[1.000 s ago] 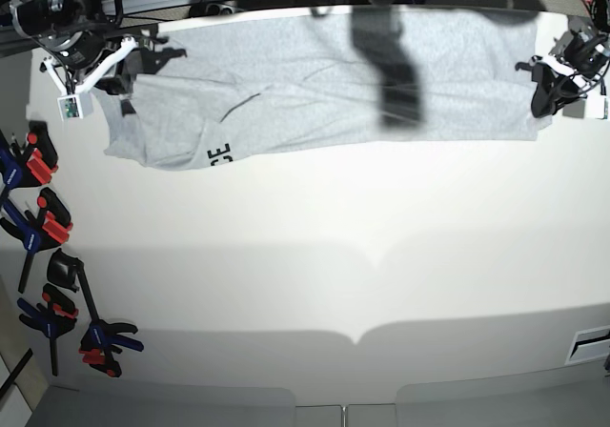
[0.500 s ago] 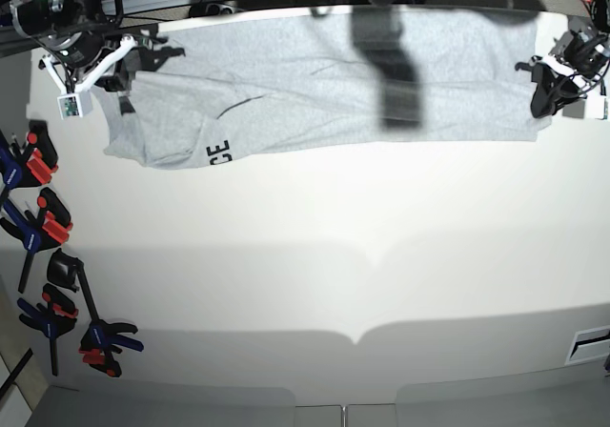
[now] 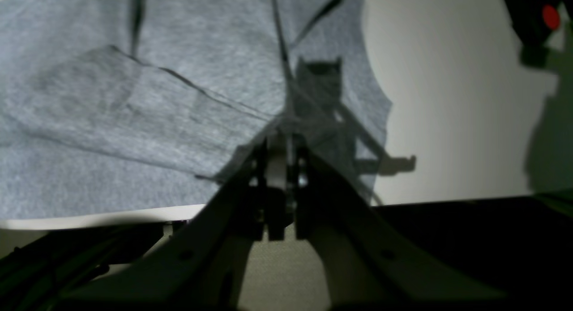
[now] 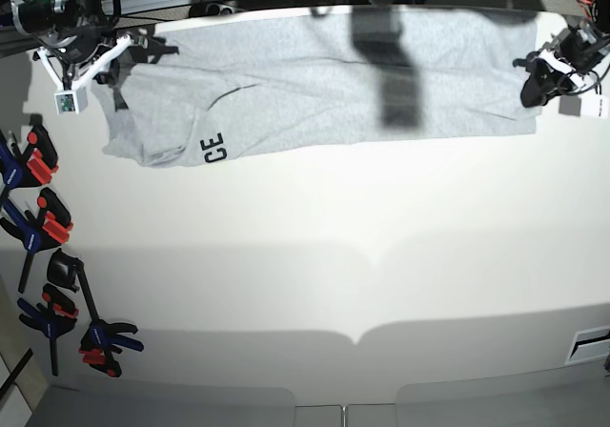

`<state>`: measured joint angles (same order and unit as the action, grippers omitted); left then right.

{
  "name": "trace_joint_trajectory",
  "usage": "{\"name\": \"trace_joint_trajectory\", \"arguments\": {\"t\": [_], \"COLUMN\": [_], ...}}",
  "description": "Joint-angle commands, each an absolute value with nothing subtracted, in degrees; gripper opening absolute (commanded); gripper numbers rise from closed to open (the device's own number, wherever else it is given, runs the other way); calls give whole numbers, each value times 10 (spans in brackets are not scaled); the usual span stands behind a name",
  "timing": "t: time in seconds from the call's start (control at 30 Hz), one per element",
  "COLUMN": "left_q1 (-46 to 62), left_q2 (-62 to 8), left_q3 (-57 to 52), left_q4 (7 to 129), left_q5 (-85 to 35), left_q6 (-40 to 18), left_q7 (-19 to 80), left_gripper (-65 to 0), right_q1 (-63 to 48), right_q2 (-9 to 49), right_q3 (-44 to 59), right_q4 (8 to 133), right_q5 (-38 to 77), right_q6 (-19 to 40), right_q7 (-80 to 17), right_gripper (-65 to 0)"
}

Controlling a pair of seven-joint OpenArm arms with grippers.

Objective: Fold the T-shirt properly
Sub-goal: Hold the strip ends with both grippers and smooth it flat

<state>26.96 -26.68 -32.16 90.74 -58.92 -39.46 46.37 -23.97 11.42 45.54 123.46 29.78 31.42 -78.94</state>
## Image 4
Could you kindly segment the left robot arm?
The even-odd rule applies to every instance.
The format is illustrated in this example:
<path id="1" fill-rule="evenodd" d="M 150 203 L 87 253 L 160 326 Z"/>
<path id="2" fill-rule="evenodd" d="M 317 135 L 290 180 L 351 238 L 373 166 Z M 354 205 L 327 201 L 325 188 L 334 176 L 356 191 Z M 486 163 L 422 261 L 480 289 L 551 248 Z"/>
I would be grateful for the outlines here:
<path id="1" fill-rule="evenodd" d="M 600 92 L 609 71 L 596 67 L 609 57 L 609 0 L 577 0 L 583 17 L 538 50 L 516 59 L 513 66 L 528 72 L 520 102 L 542 107 L 559 97 Z"/>

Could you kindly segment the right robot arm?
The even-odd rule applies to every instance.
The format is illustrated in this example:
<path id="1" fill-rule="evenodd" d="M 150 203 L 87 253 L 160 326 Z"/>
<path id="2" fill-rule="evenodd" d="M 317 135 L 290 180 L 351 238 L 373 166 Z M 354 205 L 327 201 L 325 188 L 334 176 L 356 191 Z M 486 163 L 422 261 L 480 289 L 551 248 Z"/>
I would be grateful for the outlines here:
<path id="1" fill-rule="evenodd" d="M 153 36 L 151 26 L 125 32 L 115 28 L 125 16 L 121 0 L 8 0 L 13 25 L 39 45 L 36 51 L 58 89 L 77 91 L 131 47 L 154 61 L 179 48 Z"/>

